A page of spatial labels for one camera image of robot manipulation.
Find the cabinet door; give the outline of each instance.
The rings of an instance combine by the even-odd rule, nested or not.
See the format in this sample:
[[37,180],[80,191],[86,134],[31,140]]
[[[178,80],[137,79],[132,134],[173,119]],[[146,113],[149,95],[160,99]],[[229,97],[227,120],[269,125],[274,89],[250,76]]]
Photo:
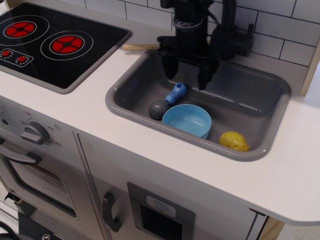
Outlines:
[[[217,189],[101,139],[80,135],[79,140],[100,205],[106,192],[114,196],[112,216],[122,226],[110,231],[113,240],[155,240],[135,227],[128,182],[195,213],[193,240],[258,237],[265,216],[256,216]],[[255,222],[262,223],[258,229]]]

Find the gray sink basin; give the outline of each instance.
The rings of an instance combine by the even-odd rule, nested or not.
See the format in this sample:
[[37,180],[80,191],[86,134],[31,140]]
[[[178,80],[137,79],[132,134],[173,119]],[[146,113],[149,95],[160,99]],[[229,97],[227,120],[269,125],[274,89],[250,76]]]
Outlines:
[[[221,61],[221,69],[200,91],[198,72],[197,67],[180,62],[177,75],[169,80],[157,51],[147,51],[107,92],[106,106],[116,115],[233,160],[248,162],[265,156],[290,99],[288,84],[276,75]],[[179,82],[188,92],[174,106],[193,104],[205,109],[212,119],[207,139],[149,117],[150,104],[164,100]],[[220,136],[228,131],[242,134],[250,151],[220,145]]]

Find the control panel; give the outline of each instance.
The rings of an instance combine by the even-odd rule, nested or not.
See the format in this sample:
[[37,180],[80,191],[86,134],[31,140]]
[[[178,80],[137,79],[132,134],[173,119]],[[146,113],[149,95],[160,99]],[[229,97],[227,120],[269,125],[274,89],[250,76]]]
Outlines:
[[24,53],[6,48],[0,52],[0,60],[3,60],[7,63],[16,65],[18,67],[25,67],[29,64],[34,58],[32,56],[26,55]]
[[0,137],[72,161],[78,148],[70,126],[0,96]]

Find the tile wall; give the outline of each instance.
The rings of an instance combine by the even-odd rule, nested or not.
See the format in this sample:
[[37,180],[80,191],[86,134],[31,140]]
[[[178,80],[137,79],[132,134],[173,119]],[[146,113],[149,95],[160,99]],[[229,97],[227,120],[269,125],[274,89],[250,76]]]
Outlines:
[[[175,30],[174,9],[161,8],[160,0],[59,1]],[[220,21],[222,0],[215,0],[209,10]],[[320,37],[320,0],[237,0],[235,25],[246,31],[250,23],[255,25],[252,52],[308,66]],[[209,19],[208,32],[216,26]]]

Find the stovetop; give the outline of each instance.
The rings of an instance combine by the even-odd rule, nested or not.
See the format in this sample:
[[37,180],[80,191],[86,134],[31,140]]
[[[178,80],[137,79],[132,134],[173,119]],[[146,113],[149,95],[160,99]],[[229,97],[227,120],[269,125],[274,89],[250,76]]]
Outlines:
[[130,36],[123,28],[22,3],[0,16],[0,70],[67,94]]

